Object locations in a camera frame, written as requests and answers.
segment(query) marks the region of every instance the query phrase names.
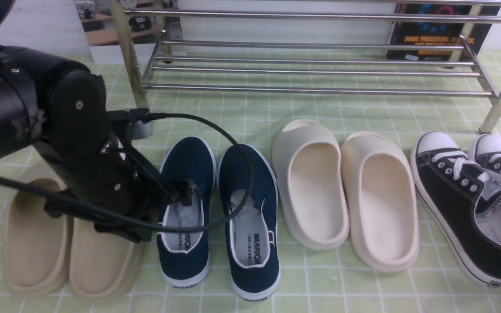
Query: white wall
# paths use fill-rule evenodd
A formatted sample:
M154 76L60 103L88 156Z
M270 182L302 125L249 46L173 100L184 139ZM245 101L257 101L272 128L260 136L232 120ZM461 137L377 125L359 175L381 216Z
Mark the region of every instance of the white wall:
M179 2L181 8L208 10L393 12L391 4L366 2L264 0L179 0ZM183 18L185 37L193 40L383 43L388 34L388 27L387 22ZM21 45L61 55L90 51L73 0L17 0L8 19L0 28L0 44ZM491 28L483 48L501 49L501 24Z
M16 0L1 24L0 44L55 54L90 53L73 0Z

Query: navy blue sneaker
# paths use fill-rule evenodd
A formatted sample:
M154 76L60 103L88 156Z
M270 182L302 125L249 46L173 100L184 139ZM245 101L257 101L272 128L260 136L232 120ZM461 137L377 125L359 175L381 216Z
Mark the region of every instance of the navy blue sneaker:
M243 210L225 227L231 286L248 301L264 300L280 284L276 176L266 159L250 145L239 144L253 168L254 183ZM241 203L248 186L248 167L235 148L225 151L217 171L217 189L225 216Z
M189 181L192 205L171 204L160 215L163 226L194 227L210 223L210 197L214 189L216 164L210 146L199 137L179 141L162 162L161 174L173 181ZM208 233L158 233L161 273L169 285L190 288L210 271Z

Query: metal shoe rack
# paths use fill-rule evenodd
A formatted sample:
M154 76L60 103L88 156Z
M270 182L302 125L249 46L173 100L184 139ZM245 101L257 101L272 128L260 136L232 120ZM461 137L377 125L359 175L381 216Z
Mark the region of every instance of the metal shoe rack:
M242 12L242 11L211 11L211 10L164 10L161 0L154 0L153 9L124 10L121 0L111 0L111 11L119 36L119 44L123 53L127 74L137 107L148 108L145 89L155 90L193 90L193 91L234 91L260 93L314 93L338 95L414 95L442 97L481 97L488 98L492 107L481 128L482 133L492 131L501 116L501 90L497 89L483 65L474 53L466 38L469 38L475 23L501 23L501 16L479 16L482 6L501 6L501 0L374 0L374 2L399 2L421 4L459 4L471 5L469 15L444 16L431 14L334 14L334 13L291 13L291 12ZM153 54L144 73L141 73L135 54L133 39L129 31L128 16L157 16L162 27ZM294 19L294 20L390 20L402 22L442 22L463 23L461 35L455 46L399 46L391 44L296 44L296 43L260 43L260 42L217 42L217 41L179 41L167 38L164 28L165 17L224 17L224 18L256 18L256 19ZM202 46L202 47L244 47L244 48L285 48L285 49L324 49L324 50L440 50L452 51L449 61L393 61L393 60L322 60L322 59L257 59L248 57L199 57L172 56L171 46ZM460 62L463 52L471 56L471 60ZM262 64L314 64L314 65L369 65L369 66L427 66L439 67L437 71L400 71L400 70L286 70L286 69L249 69L225 67L187 67L163 64L182 62L229 62L229 63L262 63ZM456 72L445 70L449 67L465 68ZM165 83L150 83L153 71L175 71L193 73L239 73L239 74L285 74L285 75L351 75L351 76L417 76L417 77L470 77L477 79L482 91L452 91L452 90L400 90L400 89L329 89L302 87L239 87L225 85L177 85Z

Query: beige slide sandal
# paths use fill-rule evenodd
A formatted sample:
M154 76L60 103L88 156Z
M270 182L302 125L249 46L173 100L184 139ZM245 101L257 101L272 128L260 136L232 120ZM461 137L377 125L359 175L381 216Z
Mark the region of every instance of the beige slide sandal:
M416 194L409 162L392 141L360 132L341 146L351 240L374 269L402 271L419 254Z
M67 188L44 161L19 180L52 192ZM11 292L24 298L51 293L67 280L72 218L50 218L45 203L42 196L15 191L5 208L3 273Z
M75 218L69 271L72 289L94 303L122 297L137 279L144 245L98 233L93 222Z
M313 120L292 121L276 137L272 164L293 238L315 250L340 246L349 222L334 134Z

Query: white rubber sole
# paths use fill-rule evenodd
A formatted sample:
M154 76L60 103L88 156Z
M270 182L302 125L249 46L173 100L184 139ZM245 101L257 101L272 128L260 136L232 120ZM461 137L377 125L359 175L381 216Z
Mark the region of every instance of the white rubber sole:
M216 183L216 178L217 178L217 166L215 164L214 151L212 151L212 148L206 142L206 140L203 140L201 137L198 137L198 136L189 136L189 137L195 137L197 139L200 139L200 141L202 141L204 143L204 145L206 146L206 148L208 148L208 152L210 153L210 156L212 158L212 164L214 165L214 180L213 180L213 183L212 183L212 189L214 189L215 188L215 183ZM177 144L178 143L176 143L173 147L171 147L171 149L169 149L169 151L167 151L167 153L165 154L164 160L161 162L160 173L164 170L165 162L167 161L167 158L169 158L169 154L173 151L173 148L175 148L175 146L177 146Z
M250 148L252 148L254 151L256 151L256 153L262 158L262 160L264 161L264 164L266 164L266 167L268 168L268 170L270 171L270 175L272 176L272 180L274 182L274 187L276 188L276 211L278 209L278 202L280 201L279 200L279 194L278 194L278 184L277 184L277 181L276 181L276 175L274 174L274 170L272 169L272 167L270 166L270 163L268 163L268 161L266 160L266 158L264 157L264 155L262 155L262 153L260 153L260 151L258 151L255 147L253 147L252 145L249 145L249 144L242 144L242 145L246 145ZM217 170L217 182L216 182L216 185L217 187L219 188L219 171L221 170L221 163L223 163L223 158L225 157L225 153L223 155L221 155L221 159L219 161L219 165L217 166L218 170ZM276 278L276 281L274 282L274 284L264 290L264 291L261 291L260 293L249 293L247 291L244 291L243 289L237 287L237 285L235 284L235 281L233 281L233 277L231 277L231 287L233 288L233 291L235 291L235 293L242 297L243 299L245 299L246 301L262 301L262 300L266 300L270 295L272 295L276 289L278 288L278 286L280 285L280 280L281 280L281 269L280 271L278 272L278 277Z
M244 291L243 289L237 287L235 281L233 281L233 278L231 278L231 287L239 297L242 297L246 301L256 302L256 301L266 300L274 292L276 292L276 289L278 289L278 286L280 285L281 279L282 279L282 271L280 269L280 271L278 272L278 277L276 278L274 284L270 288L264 291L260 291L259 293L249 293L248 291Z
M280 196L278 195L278 183L276 181L276 175L274 174L274 170L272 169L272 167L270 166L270 163L268 163L268 161L266 160L266 158L264 157L264 155L262 155L262 153L260 153L260 151L258 151L255 147L253 147L252 145L249 145L249 144L242 144L242 143L240 143L240 145L248 146L249 148L251 148L254 151L256 151L256 153L264 161L264 164L266 164L266 167L268 168L268 171L270 171L270 175L272 176L272 180L274 181L274 187L276 188L276 212L277 212L278 202L280 201L279 200ZM217 176L216 176L216 186L218 188L219 188L219 169L221 169L221 163L223 163L224 156L225 156L225 153L223 155L221 155L221 158L219 159L219 164L217 165L218 170L217 170Z
M485 274L483 271L481 271L474 263L471 261L467 253L465 253L465 250L463 247L461 247L461 244L459 243L459 240L455 236L454 232L451 230L449 227L448 223L444 219L444 217L440 214L438 211L438 208L428 195L428 192L426 192L426 189L424 188L423 184L421 184L420 177L419 177L419 171L417 170L417 162L416 162L416 151L419 145L419 140L415 144L414 148L411 151L411 156L410 156L410 163L411 163L411 173L413 175L413 180L415 181L415 186L417 189L417 192L421 196L421 199L423 202L428 206L429 212L433 216L436 224L440 228L440 230L443 232L444 237L446 238L446 241L448 242L451 251L453 252L459 266L463 270L463 272L469 276L469 278L474 281L475 283L478 283L479 285L482 286L488 286L488 287L501 287L501 279L497 279L495 277L489 276Z
M187 289L187 288L192 288L198 285L201 281L203 281L206 278L206 275L210 272L211 266L212 266L212 254L208 250L208 261L206 262L206 265L204 266L204 269L200 273L198 273L196 276L191 277L186 280L176 280L172 279L171 277L165 275L164 270L160 268L161 275L164 277L165 282L168 283L169 285L179 288L179 289Z

